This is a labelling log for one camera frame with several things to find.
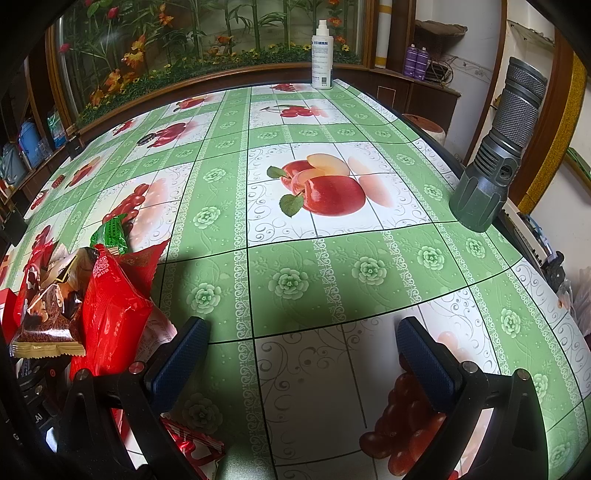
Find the bright red snack packet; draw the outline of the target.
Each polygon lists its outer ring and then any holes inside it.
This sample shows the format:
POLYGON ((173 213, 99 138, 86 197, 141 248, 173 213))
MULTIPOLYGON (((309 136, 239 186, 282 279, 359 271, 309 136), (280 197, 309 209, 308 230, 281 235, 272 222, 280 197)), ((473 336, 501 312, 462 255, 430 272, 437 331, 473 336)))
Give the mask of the bright red snack packet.
POLYGON ((87 369, 94 376, 119 374, 135 361, 146 361, 176 328, 151 299, 163 241, 138 252, 111 253, 98 244, 82 304, 85 354, 74 356, 70 375, 87 369))

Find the brown chocolate snack packet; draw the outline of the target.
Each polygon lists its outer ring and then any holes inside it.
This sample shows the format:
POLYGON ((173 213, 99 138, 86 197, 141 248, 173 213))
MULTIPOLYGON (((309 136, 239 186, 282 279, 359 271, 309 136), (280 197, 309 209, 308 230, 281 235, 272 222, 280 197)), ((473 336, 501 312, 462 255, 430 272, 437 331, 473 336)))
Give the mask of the brown chocolate snack packet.
POLYGON ((83 356, 82 306, 97 251, 83 247, 47 264, 45 257, 36 251, 24 269, 16 304, 20 325, 9 353, 25 359, 83 356))

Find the green candy wrapper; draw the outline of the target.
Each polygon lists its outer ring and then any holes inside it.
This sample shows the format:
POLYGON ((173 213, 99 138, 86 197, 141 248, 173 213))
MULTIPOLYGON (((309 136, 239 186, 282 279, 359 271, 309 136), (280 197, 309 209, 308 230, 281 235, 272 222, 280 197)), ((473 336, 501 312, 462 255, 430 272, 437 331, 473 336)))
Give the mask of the green candy wrapper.
POLYGON ((101 245, 113 255, 124 255, 129 251, 123 229, 125 214, 110 218, 102 224, 90 237, 90 246, 101 245))

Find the red gift box tray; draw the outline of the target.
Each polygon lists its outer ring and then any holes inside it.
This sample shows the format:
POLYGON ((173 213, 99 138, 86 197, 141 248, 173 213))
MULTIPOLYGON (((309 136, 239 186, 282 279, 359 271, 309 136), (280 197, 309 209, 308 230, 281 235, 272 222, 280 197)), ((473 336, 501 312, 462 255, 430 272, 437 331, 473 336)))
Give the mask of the red gift box tray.
POLYGON ((15 305, 17 296, 9 289, 0 291, 0 321, 4 340, 7 345, 12 341, 19 328, 19 321, 15 317, 15 305))

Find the dark green flashlight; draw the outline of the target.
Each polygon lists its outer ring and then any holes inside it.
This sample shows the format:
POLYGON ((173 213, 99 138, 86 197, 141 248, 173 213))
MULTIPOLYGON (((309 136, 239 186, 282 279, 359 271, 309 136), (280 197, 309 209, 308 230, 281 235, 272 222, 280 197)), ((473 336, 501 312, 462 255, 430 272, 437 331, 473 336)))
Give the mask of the dark green flashlight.
POLYGON ((512 57, 491 130, 463 172, 449 207, 471 231, 486 231, 508 198, 508 190, 530 142, 548 80, 530 64, 512 57))

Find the blue thermos jug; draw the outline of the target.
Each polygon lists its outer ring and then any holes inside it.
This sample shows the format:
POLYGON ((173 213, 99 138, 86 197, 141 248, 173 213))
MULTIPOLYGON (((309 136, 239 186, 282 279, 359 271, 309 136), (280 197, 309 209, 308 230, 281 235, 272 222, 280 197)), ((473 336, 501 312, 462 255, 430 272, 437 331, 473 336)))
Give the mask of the blue thermos jug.
POLYGON ((32 169, 36 169, 44 160, 42 139, 31 121, 24 121, 20 127, 18 142, 32 169))

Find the purple bottle right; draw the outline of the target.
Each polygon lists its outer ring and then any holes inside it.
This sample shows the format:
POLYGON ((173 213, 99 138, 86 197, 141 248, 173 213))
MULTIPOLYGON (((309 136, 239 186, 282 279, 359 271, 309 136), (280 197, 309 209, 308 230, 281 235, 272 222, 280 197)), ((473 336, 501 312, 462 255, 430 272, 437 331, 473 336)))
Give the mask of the purple bottle right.
POLYGON ((415 78, 424 81, 430 63, 430 55, 425 47, 417 51, 415 78))

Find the purple bottle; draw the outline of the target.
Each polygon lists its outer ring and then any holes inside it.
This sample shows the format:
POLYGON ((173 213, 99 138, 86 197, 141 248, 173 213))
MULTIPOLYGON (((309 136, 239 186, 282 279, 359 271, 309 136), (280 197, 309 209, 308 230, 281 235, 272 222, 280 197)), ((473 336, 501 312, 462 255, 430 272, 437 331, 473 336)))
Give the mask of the purple bottle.
POLYGON ((425 47, 417 51, 415 78, 424 81, 430 63, 430 55, 425 47))
POLYGON ((411 44, 406 51, 404 62, 404 75, 408 78, 414 78, 417 67, 418 49, 411 44))

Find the purple bottle left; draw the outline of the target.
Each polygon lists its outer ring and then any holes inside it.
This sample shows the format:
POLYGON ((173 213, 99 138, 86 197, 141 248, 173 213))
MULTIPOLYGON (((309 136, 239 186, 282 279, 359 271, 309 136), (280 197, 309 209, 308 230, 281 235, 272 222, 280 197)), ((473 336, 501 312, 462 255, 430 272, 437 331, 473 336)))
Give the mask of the purple bottle left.
POLYGON ((406 51, 404 62, 404 75, 408 78, 414 78, 417 67, 418 49, 411 44, 406 51))

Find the white spray bottle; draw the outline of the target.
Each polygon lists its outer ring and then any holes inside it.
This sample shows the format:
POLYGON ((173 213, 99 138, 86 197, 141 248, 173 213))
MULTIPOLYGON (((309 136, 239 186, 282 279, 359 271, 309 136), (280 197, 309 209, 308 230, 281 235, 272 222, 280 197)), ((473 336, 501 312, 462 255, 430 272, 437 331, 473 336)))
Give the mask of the white spray bottle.
POLYGON ((327 19, 318 21, 315 35, 311 37, 311 85, 318 90, 332 88, 332 57, 334 38, 329 32, 327 19))

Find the floral glass wall panel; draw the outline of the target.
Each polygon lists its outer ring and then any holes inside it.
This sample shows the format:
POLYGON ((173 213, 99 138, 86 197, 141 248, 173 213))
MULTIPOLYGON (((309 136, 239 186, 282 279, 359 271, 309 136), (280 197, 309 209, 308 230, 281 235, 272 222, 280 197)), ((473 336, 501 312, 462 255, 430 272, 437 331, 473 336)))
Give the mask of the floral glass wall panel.
POLYGON ((65 92, 80 126, 153 91, 226 69, 311 61, 325 21, 335 62, 360 63, 362 1, 77 1, 57 21, 65 92))

